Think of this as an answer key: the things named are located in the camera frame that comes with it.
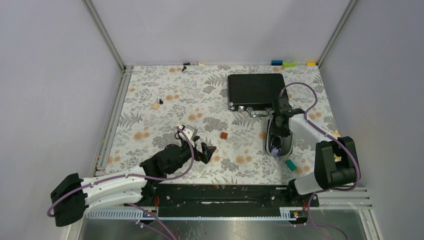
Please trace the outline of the lilac folding umbrella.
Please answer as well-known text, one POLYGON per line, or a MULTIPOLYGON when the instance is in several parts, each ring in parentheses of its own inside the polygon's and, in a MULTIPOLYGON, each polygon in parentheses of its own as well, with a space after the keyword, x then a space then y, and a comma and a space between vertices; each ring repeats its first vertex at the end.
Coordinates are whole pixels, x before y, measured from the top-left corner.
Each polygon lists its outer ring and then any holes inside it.
POLYGON ((279 136, 274 136, 270 141, 269 152, 274 157, 279 157, 282 148, 282 139, 279 136))

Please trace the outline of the black zippered case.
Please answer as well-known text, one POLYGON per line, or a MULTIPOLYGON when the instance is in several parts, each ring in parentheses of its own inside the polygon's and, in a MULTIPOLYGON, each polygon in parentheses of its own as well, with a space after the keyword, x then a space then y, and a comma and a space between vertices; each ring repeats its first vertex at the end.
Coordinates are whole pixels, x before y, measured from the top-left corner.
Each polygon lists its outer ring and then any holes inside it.
POLYGON ((273 120, 269 118, 267 120, 267 129, 266 129, 266 138, 265 138, 265 144, 264 148, 268 154, 270 154, 270 142, 273 137, 279 136, 282 141, 281 150, 279 152, 279 157, 275 157, 277 159, 285 158, 289 156, 293 151, 293 144, 294 144, 294 135, 292 132, 288 132, 287 134, 277 134, 272 133, 272 127, 273 127, 273 120))

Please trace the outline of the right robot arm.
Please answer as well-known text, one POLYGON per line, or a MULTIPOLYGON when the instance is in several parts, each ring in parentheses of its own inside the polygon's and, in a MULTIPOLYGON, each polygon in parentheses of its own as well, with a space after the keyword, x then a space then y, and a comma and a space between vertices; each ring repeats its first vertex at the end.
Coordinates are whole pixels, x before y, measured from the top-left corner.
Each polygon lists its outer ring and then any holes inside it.
POLYGON ((265 147, 271 156, 279 160, 289 156, 295 136, 303 138, 315 151, 313 171, 289 182, 287 190, 290 198, 358 183, 361 173, 352 138, 336 137, 319 128, 305 119, 305 111, 292 108, 287 97, 274 100, 272 109, 265 147))

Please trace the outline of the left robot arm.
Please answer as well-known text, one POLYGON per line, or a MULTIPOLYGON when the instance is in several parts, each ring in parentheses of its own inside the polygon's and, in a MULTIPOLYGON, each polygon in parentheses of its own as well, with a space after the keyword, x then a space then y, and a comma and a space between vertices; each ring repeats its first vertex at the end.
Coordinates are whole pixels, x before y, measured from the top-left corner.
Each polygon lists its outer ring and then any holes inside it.
POLYGON ((89 212, 127 203, 137 203, 155 195, 155 187, 172 176, 187 162, 207 164, 216 146, 196 145, 182 141, 181 145, 169 144, 149 159, 128 170, 97 177, 81 178, 78 173, 66 176, 50 193, 51 206, 47 216, 55 225, 73 224, 89 212))

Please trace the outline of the red-brown wooden block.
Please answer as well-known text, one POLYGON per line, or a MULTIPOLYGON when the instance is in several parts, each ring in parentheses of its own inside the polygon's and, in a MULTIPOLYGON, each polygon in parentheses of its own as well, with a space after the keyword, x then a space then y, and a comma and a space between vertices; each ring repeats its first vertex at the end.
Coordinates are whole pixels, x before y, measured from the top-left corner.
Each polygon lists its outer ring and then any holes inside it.
POLYGON ((220 134, 220 138, 226 140, 228 138, 228 133, 226 132, 221 132, 220 134))

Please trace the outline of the black aluminium briefcase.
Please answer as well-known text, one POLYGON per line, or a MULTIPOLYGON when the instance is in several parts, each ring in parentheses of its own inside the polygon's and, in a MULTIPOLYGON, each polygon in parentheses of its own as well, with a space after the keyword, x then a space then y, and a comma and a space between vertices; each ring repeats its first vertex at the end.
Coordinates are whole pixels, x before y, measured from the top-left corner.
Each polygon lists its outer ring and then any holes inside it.
POLYGON ((281 73, 230 74, 227 76, 228 109, 265 111, 272 109, 285 80, 281 73))

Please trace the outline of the green block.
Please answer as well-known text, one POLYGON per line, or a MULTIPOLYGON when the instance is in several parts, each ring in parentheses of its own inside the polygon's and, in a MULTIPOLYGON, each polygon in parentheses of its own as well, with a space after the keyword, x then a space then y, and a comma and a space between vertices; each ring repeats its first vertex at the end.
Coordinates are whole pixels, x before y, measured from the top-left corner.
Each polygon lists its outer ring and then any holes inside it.
POLYGON ((285 61, 283 61, 282 62, 282 66, 284 67, 284 68, 293 68, 293 67, 295 67, 297 65, 297 62, 296 61, 292 61, 292 62, 285 62, 285 61))

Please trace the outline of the blue block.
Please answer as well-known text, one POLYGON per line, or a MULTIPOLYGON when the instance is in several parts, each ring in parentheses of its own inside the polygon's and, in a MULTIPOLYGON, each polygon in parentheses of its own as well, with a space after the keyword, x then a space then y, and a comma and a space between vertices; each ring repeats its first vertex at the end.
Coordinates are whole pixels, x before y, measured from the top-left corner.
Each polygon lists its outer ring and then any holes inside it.
POLYGON ((270 63, 271 66, 282 66, 283 61, 282 60, 272 60, 270 63))

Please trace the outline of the teal block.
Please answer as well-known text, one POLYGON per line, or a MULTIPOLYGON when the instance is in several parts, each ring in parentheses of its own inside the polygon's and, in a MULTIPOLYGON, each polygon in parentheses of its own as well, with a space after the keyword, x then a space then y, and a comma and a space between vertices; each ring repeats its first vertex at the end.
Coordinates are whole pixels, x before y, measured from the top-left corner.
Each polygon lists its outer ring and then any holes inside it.
POLYGON ((285 161, 285 164, 292 172, 294 172, 297 169, 297 166, 291 159, 287 159, 285 161))

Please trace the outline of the beige wooden block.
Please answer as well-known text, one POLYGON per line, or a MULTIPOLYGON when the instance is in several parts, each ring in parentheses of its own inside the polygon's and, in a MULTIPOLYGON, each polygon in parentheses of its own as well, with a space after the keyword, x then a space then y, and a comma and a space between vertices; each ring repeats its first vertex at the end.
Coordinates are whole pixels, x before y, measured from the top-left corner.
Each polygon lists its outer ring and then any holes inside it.
POLYGON ((160 108, 160 106, 161 105, 159 103, 154 103, 151 108, 154 109, 154 110, 158 110, 160 108))

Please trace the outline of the floral table mat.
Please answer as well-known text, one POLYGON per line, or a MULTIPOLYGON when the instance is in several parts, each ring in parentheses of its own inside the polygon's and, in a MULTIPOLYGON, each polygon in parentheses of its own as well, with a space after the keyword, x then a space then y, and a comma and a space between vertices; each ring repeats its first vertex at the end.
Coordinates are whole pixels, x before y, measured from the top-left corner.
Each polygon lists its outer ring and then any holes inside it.
POLYGON ((312 172, 315 154, 303 139, 294 140, 289 159, 265 151, 267 118, 228 109, 227 78, 231 74, 282 74, 290 104, 329 132, 338 132, 328 96, 316 66, 271 65, 135 66, 126 90, 110 149, 107 174, 128 170, 147 160, 175 138, 178 125, 198 130, 202 142, 217 147, 208 164, 189 162, 176 172, 180 184, 283 185, 312 172), (154 103, 158 110, 152 109, 154 103), (221 139, 221 132, 228 133, 221 139))

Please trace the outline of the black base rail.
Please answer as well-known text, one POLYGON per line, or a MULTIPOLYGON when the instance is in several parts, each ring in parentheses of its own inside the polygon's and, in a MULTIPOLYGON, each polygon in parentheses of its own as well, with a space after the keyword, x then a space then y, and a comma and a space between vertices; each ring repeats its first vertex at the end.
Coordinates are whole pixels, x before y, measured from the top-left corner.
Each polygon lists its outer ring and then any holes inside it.
POLYGON ((295 195, 285 185, 159 184, 135 205, 162 218, 279 217, 280 209, 318 207, 315 196, 295 195))

